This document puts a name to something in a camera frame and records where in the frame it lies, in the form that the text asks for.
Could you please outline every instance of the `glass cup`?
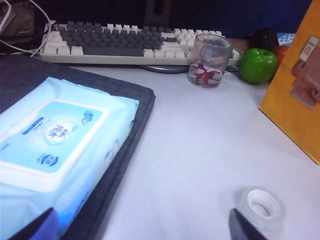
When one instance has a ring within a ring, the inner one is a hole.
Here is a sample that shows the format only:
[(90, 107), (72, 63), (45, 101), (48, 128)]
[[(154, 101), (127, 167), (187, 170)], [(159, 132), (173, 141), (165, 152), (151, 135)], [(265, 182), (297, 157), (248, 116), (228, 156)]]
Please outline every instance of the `glass cup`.
[(198, 34), (195, 36), (188, 80), (203, 88), (219, 86), (233, 46), (222, 36)]

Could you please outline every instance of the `dark gray mat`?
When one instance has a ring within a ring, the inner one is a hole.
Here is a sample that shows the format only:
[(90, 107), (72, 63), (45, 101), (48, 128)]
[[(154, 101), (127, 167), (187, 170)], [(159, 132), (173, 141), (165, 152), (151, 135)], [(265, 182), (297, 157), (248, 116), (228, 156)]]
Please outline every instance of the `dark gray mat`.
[(62, 237), (63, 240), (92, 240), (145, 129), (154, 105), (155, 94), (151, 89), (133, 83), (23, 55), (11, 55), (0, 58), (0, 113), (36, 88), (47, 77), (66, 79), (140, 102), (131, 134)]

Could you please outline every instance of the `mechanical keyboard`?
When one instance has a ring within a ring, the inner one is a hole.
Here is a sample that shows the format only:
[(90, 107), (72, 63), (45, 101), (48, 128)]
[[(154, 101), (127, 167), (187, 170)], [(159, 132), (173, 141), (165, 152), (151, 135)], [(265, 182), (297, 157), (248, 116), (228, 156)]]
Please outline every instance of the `mechanical keyboard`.
[[(189, 65), (195, 37), (201, 33), (222, 36), (213, 30), (68, 21), (52, 26), (40, 57), (52, 63)], [(234, 49), (228, 65), (237, 66), (239, 60)]]

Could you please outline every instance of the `clear tape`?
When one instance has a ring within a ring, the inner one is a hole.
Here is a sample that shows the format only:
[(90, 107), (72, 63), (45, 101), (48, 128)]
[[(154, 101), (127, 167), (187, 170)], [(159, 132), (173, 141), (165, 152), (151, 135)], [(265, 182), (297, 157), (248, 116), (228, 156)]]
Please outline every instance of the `clear tape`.
[(286, 218), (286, 209), (280, 199), (262, 187), (248, 187), (241, 196), (238, 210), (257, 229), (271, 231)]

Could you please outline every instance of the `orange box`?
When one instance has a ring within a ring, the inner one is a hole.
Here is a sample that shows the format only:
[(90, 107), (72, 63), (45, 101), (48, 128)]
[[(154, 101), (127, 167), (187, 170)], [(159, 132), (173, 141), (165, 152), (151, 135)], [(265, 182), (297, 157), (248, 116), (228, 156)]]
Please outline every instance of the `orange box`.
[(320, 164), (320, 0), (313, 0), (259, 108)]

